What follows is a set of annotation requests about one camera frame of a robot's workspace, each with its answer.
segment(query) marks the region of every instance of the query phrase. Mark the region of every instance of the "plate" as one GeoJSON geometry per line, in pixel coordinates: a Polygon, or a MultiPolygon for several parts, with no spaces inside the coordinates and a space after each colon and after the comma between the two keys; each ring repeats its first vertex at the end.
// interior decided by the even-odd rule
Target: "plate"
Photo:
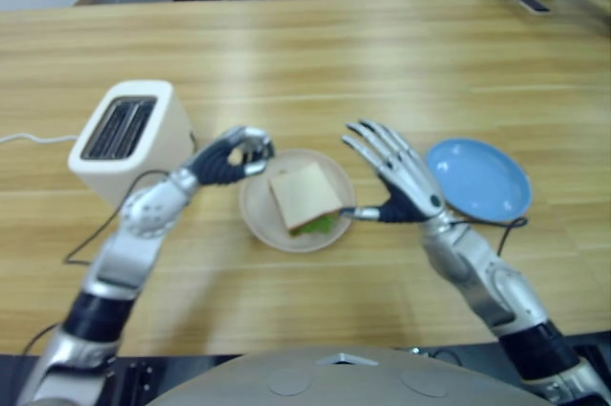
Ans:
{"type": "Polygon", "coordinates": [[[312,150],[285,150],[267,164],[264,173],[244,181],[240,210],[252,233],[265,244],[291,253],[308,253],[330,246],[350,226],[350,219],[340,217],[327,234],[319,232],[292,237],[286,228],[269,180],[281,172],[291,172],[316,161],[344,206],[355,206],[356,195],[348,174],[334,160],[312,150]]]}
{"type": "Polygon", "coordinates": [[[427,164],[446,201],[473,218],[507,222],[521,216],[531,204],[526,173],[505,153],[483,141],[441,141],[429,151],[427,164]]]}

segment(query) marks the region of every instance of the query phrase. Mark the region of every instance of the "black cable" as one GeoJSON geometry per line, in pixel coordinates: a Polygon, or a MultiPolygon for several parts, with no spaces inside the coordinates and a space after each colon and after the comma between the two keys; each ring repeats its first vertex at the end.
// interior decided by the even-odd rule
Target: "black cable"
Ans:
{"type": "Polygon", "coordinates": [[[42,336],[44,336],[45,334],[47,334],[49,331],[53,330],[55,327],[57,327],[59,324],[58,323],[53,323],[52,325],[49,325],[47,328],[39,331],[32,339],[30,339],[30,342],[28,342],[28,344],[26,344],[26,347],[23,348],[23,351],[21,351],[19,360],[17,360],[17,366],[15,366],[15,368],[12,370],[12,375],[11,375],[11,382],[9,383],[9,389],[11,390],[11,394],[9,395],[9,399],[11,400],[10,404],[15,404],[17,402],[17,395],[18,395],[18,391],[17,389],[17,384],[19,382],[19,374],[21,373],[21,370],[23,368],[23,364],[26,360],[26,356],[28,356],[28,353],[30,353],[30,350],[32,349],[33,345],[38,342],[38,339],[40,339],[42,336]]]}
{"type": "Polygon", "coordinates": [[[134,190],[134,188],[136,187],[136,185],[140,182],[140,180],[142,180],[144,177],[146,177],[147,175],[152,175],[152,174],[163,174],[166,177],[169,175],[169,172],[165,171],[165,170],[147,170],[146,172],[141,173],[140,175],[138,175],[136,177],[136,179],[132,182],[132,184],[130,185],[130,187],[127,189],[127,192],[125,193],[125,196],[123,197],[123,200],[121,201],[121,203],[118,205],[118,207],[115,209],[115,211],[113,212],[113,214],[98,228],[94,231],[94,233],[89,236],[87,239],[85,239],[83,242],[81,242],[78,246],[76,246],[70,253],[68,253],[64,259],[62,260],[62,263],[64,265],[80,265],[80,266],[89,266],[91,264],[91,261],[85,261],[85,260],[73,260],[73,257],[76,253],[78,253],[80,250],[82,250],[85,246],[87,246],[93,239],[95,239],[97,236],[99,236],[99,234],[108,227],[108,225],[110,223],[113,222],[113,220],[115,219],[116,215],[118,215],[118,212],[121,210],[121,207],[123,206],[123,203],[125,203],[125,201],[127,200],[127,198],[129,197],[129,195],[132,193],[132,191],[134,190]]]}
{"type": "Polygon", "coordinates": [[[463,366],[462,361],[460,360],[460,357],[456,354],[456,352],[451,351],[450,349],[439,349],[431,353],[431,358],[438,358],[439,355],[441,355],[442,353],[449,355],[450,358],[452,358],[455,361],[455,364],[457,366],[463,366]]]}
{"type": "Polygon", "coordinates": [[[496,255],[500,256],[503,252],[503,247],[505,247],[507,237],[509,236],[509,233],[512,232],[512,229],[515,227],[524,227],[528,224],[528,219],[526,217],[517,217],[510,223],[484,222],[482,220],[460,220],[458,222],[451,222],[450,224],[484,224],[487,226],[504,227],[505,232],[503,233],[503,237],[501,237],[500,242],[498,243],[498,249],[496,250],[496,255]]]}

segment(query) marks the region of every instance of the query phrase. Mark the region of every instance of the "blue plate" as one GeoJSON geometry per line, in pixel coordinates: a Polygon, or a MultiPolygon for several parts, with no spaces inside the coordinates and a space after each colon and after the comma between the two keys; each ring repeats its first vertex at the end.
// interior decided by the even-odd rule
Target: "blue plate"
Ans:
{"type": "Polygon", "coordinates": [[[507,222],[531,204],[524,171],[502,151],[472,139],[437,143],[427,164],[441,184],[446,201],[461,212],[488,222],[507,222]]]}

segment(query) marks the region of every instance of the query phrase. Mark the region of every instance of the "robotic arm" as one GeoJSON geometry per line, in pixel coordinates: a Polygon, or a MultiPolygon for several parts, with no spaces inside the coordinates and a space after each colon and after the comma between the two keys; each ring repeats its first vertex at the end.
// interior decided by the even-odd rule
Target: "robotic arm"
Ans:
{"type": "Polygon", "coordinates": [[[486,240],[446,209],[437,181],[392,129],[372,121],[348,125],[344,142],[375,170],[390,192],[379,207],[343,215],[383,223],[420,223],[432,267],[453,284],[514,363],[526,390],[557,404],[611,393],[590,363],[577,356],[551,321],[526,279],[499,258],[486,240]]]}
{"type": "Polygon", "coordinates": [[[203,185],[229,184],[263,172],[273,154],[264,131],[234,127],[163,181],[130,195],[118,230],[102,245],[17,404],[62,398],[66,405],[96,405],[131,309],[182,209],[203,185]],[[242,152],[242,165],[227,161],[234,149],[242,152]]]}

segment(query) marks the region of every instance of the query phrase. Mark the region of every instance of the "mobile phone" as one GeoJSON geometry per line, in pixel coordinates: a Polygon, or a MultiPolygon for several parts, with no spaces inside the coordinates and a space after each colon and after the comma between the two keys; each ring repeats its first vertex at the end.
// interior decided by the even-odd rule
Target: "mobile phone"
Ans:
{"type": "Polygon", "coordinates": [[[548,14],[552,12],[538,0],[516,0],[522,7],[532,14],[548,14]]]}

